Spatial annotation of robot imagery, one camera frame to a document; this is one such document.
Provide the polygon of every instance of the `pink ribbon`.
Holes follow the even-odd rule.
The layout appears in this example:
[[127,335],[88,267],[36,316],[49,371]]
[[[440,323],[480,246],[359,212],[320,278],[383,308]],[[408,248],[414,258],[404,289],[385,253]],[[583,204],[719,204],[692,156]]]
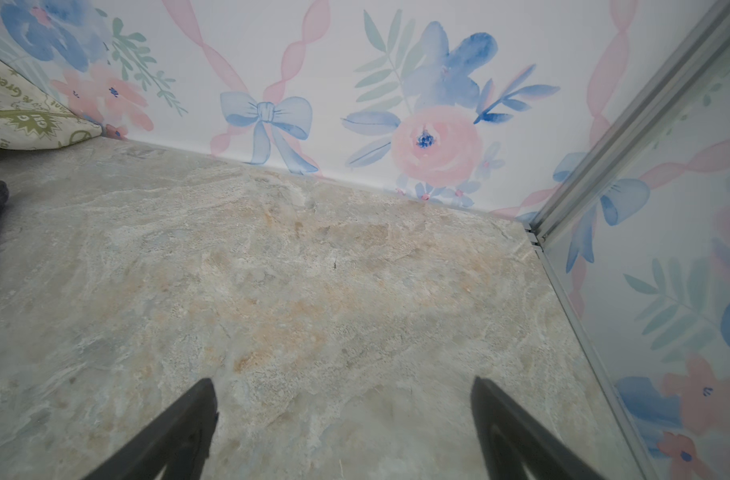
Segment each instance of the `pink ribbon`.
[[[165,5],[168,14],[170,14],[173,22],[178,25],[181,31],[192,40],[197,46],[202,48],[205,53],[207,62],[213,68],[213,72],[229,87],[232,91],[244,91],[250,93],[245,83],[237,74],[234,68],[222,57],[214,48],[205,43],[200,33],[200,27],[197,24],[195,10],[191,6],[190,0],[161,0]],[[301,41],[293,42],[285,48],[280,64],[280,82],[276,82],[264,90],[264,101],[271,101],[274,104],[280,103],[285,95],[285,84],[293,77],[298,75],[303,65],[303,59],[306,55],[306,45],[322,38],[331,26],[331,6],[328,0],[315,0],[303,16],[301,24]],[[249,128],[241,128],[230,125],[226,129],[226,133],[218,134],[211,140],[211,155],[217,157],[224,153],[229,144],[231,137],[242,135]],[[274,143],[271,131],[267,130],[269,138]],[[305,155],[301,151],[301,142],[290,135],[285,135],[285,140],[296,150],[303,159],[317,168],[317,163]]]

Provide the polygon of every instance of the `floral wallpaper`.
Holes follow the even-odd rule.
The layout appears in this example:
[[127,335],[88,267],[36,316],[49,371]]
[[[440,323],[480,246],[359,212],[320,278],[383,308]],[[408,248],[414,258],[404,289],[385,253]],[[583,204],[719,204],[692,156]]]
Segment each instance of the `floral wallpaper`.
[[709,6],[0,0],[0,60],[112,138],[527,221]]
[[545,252],[660,478],[730,478],[730,48]]

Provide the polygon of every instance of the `floor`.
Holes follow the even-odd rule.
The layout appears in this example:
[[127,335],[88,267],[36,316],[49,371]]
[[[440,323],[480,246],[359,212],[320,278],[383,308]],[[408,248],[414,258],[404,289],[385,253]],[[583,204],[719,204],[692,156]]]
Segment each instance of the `floor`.
[[201,377],[204,478],[485,478],[475,375],[639,475],[518,224],[104,138],[0,179],[0,478],[80,478]]

